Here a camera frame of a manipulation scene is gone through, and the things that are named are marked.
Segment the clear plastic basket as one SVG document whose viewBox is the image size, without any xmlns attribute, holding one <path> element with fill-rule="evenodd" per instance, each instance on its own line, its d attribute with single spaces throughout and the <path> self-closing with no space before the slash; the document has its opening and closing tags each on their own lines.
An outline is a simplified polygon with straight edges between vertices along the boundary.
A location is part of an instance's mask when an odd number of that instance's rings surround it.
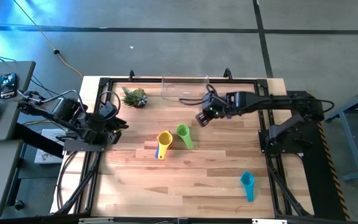
<svg viewBox="0 0 358 224">
<path fill-rule="evenodd" d="M 180 98 L 199 99 L 202 98 L 209 84 L 209 76 L 200 77 L 170 77 L 164 76 L 161 81 L 160 96 L 164 100 L 179 102 Z"/>
</svg>

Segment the yellow measuring cup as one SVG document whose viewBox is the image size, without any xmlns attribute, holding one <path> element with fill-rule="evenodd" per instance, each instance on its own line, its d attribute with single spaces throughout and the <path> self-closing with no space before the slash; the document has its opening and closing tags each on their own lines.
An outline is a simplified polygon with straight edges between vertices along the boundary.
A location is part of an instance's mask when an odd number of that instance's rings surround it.
<svg viewBox="0 0 358 224">
<path fill-rule="evenodd" d="M 159 159 L 162 160 L 165 158 L 167 147 L 172 140 L 173 135 L 170 131 L 164 131 L 157 136 L 158 146 L 159 146 Z"/>
</svg>

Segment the grey-blue metal table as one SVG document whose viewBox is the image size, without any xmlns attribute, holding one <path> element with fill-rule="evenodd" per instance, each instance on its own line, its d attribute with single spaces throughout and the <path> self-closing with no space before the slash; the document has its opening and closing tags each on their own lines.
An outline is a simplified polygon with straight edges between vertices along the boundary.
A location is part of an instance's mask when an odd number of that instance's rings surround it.
<svg viewBox="0 0 358 224">
<path fill-rule="evenodd" d="M 358 148 L 356 144 L 356 136 L 353 135 L 351 127 L 349 125 L 348 115 L 349 114 L 358 114 L 358 95 L 353 97 L 348 103 L 344 106 L 341 106 L 338 109 L 335 109 L 326 119 L 326 123 L 330 123 L 332 120 L 338 118 L 342 124 L 342 128 L 348 142 L 348 145 L 351 149 L 354 162 L 356 164 L 357 170 L 353 173 L 344 175 L 342 178 L 344 181 L 352 181 L 358 179 Z"/>
</svg>

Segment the white printed paper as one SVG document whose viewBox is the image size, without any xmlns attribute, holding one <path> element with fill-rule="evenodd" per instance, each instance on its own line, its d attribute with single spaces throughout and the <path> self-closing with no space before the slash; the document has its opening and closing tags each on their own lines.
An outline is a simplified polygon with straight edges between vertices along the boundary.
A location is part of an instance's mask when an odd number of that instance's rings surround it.
<svg viewBox="0 0 358 224">
<path fill-rule="evenodd" d="M 49 140 L 53 140 L 54 142 L 58 143 L 59 145 L 63 146 L 64 142 L 59 141 L 57 136 L 62 136 L 65 132 L 62 129 L 43 129 L 41 132 L 43 137 L 48 138 Z M 34 163 L 35 164 L 61 164 L 61 158 L 57 156 L 53 156 L 41 149 L 37 149 L 37 153 L 35 155 Z"/>
</svg>

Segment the teal measuring cup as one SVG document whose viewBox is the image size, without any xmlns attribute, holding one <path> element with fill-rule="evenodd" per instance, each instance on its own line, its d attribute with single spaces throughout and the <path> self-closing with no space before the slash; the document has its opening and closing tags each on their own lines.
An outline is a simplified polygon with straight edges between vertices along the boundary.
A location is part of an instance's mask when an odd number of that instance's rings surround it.
<svg viewBox="0 0 358 224">
<path fill-rule="evenodd" d="M 248 202 L 254 201 L 254 176 L 249 171 L 244 171 L 241 175 L 240 181 L 246 193 Z"/>
</svg>

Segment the green measuring cup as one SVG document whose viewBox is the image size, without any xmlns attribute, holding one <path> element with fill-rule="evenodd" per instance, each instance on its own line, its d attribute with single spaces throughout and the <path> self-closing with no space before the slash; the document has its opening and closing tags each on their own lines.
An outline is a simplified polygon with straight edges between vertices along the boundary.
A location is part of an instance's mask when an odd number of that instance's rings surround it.
<svg viewBox="0 0 358 224">
<path fill-rule="evenodd" d="M 193 149 L 194 144 L 190 136 L 190 129 L 187 125 L 179 124 L 176 133 L 183 140 L 188 149 Z"/>
</svg>

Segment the artificial succulent plant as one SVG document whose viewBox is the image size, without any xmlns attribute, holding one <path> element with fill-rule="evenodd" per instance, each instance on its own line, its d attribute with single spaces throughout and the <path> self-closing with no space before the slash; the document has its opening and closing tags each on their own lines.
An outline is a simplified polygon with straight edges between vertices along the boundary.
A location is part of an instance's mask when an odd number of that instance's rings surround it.
<svg viewBox="0 0 358 224">
<path fill-rule="evenodd" d="M 143 108 L 147 104 L 147 94 L 142 88 L 130 91 L 126 87 L 122 87 L 124 92 L 123 103 L 133 108 Z"/>
</svg>

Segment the black hazard-striped platform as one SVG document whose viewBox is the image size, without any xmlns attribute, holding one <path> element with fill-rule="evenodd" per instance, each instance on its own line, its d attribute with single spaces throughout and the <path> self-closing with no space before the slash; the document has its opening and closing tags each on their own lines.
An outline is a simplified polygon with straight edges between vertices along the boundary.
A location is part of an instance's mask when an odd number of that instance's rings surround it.
<svg viewBox="0 0 358 224">
<path fill-rule="evenodd" d="M 303 156 L 284 154 L 287 186 L 302 207 L 317 218 L 350 220 L 322 124 L 300 126 L 303 139 L 312 143 Z"/>
</svg>

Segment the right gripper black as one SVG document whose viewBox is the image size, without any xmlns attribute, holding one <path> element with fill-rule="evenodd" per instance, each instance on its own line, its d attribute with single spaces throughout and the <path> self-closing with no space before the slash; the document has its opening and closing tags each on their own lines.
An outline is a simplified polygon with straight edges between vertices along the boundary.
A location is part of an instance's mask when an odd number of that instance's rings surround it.
<svg viewBox="0 0 358 224">
<path fill-rule="evenodd" d="M 228 117 L 228 109 L 227 96 L 210 91 L 203 97 L 202 110 L 196 115 L 196 120 L 202 127 L 205 127 L 212 119 Z"/>
</svg>

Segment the black smartphone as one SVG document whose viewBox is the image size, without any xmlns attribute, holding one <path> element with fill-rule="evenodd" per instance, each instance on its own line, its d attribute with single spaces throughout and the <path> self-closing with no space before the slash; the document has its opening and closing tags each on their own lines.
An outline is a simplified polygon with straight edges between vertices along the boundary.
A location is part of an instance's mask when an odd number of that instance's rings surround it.
<svg viewBox="0 0 358 224">
<path fill-rule="evenodd" d="M 0 99 L 8 100 L 17 95 L 17 75 L 9 73 L 0 77 Z"/>
</svg>

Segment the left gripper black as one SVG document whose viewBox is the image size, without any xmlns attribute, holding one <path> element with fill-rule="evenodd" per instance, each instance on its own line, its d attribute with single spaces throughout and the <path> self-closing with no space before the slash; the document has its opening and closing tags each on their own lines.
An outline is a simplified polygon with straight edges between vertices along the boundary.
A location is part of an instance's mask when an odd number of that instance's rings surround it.
<svg viewBox="0 0 358 224">
<path fill-rule="evenodd" d="M 96 133 L 91 140 L 92 144 L 115 144 L 119 141 L 122 132 L 118 129 L 127 129 L 129 126 L 125 121 L 120 122 L 110 119 L 104 122 L 96 122 L 93 118 L 88 120 L 89 127 Z"/>
</svg>

